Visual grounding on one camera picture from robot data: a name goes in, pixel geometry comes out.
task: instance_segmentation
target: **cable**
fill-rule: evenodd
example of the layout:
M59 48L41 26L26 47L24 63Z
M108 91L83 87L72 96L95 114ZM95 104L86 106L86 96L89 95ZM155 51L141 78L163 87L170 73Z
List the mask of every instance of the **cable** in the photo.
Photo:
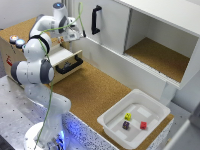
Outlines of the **cable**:
M43 34L44 32L47 32L47 31L59 30L59 29L67 28L67 27L71 26L74 22L76 22L78 19L80 19L82 29L83 29L83 31L85 32L84 27L83 27L83 23L82 23L82 21L81 21L81 15L82 15L82 12L83 12L83 3L82 3L82 2L79 2L78 12L79 12L79 16L78 16L78 17L75 19L75 21L73 21L71 24L69 24L69 25L67 25L67 26L64 26L64 27L60 27L60 28L54 28L54 29L47 29L47 30L44 30L44 31L42 31L42 32L40 33L40 35ZM47 54L47 51L46 51L46 49L45 49L45 47L44 47L42 41L41 41L40 39L38 39L38 40L39 40L40 44L42 45L42 49L43 49L43 50L45 51L45 53L46 53L46 56L47 56L47 59L48 59L49 63L51 64L50 59L49 59L49 55ZM49 114L49 110L50 110L50 107L51 107L52 93L53 93L53 80L51 81L51 92L50 92L50 99L49 99L49 105L48 105L47 113L46 113L46 116L45 116L45 119L44 119L42 128L41 128L41 130L40 130L40 133L39 133L39 136L38 136L38 139L37 139L37 142L36 142L36 145L35 145L34 150L35 150L36 147L37 147L37 144L38 144L38 142L39 142L41 133L42 133L43 128L44 128L44 124L45 124L46 119L47 119L47 116L48 116L48 114Z

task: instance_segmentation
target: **cabinet door handle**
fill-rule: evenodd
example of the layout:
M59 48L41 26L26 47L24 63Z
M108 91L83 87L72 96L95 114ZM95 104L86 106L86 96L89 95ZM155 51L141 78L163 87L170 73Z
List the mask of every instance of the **cabinet door handle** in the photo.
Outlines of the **cabinet door handle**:
M60 74L66 74L69 71L73 70L74 68L80 66L83 63L83 60L78 57L78 55L75 55L75 60L77 61L76 63L72 64L71 66L64 67L64 68L59 68L59 66L56 66L56 71Z
M97 22L97 11L102 10L101 6L96 6L96 8L93 9L92 12L92 34L97 34L100 32L100 30L96 27Z

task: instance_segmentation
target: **cube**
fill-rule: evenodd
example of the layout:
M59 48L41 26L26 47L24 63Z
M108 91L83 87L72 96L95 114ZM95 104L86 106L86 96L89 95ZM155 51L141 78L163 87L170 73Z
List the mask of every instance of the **cube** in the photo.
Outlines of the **cube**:
M129 128L129 122L124 122L123 123L123 126L122 126L124 129L126 129L126 130L128 130L128 128Z
M126 113L124 119L130 121L131 120L131 113Z
M141 121L141 124L140 124L140 129L143 129L145 130L147 128L147 123L146 122L143 122Z

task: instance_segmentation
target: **red block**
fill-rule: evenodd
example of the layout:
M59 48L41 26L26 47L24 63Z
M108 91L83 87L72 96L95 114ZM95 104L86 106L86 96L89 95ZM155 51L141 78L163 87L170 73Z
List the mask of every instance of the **red block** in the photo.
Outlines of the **red block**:
M141 121L141 124L140 124L140 129L143 129L145 130L147 128L147 123L146 122L142 122Z

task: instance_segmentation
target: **white tray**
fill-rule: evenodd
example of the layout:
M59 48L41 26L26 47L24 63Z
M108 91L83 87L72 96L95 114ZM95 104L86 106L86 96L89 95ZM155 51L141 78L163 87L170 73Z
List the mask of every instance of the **white tray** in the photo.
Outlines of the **white tray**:
M132 115L128 130L122 128L126 113ZM105 133L122 147L135 149L169 113L169 108L135 89L103 113L97 121L104 127ZM141 121L147 122L146 130L140 129Z

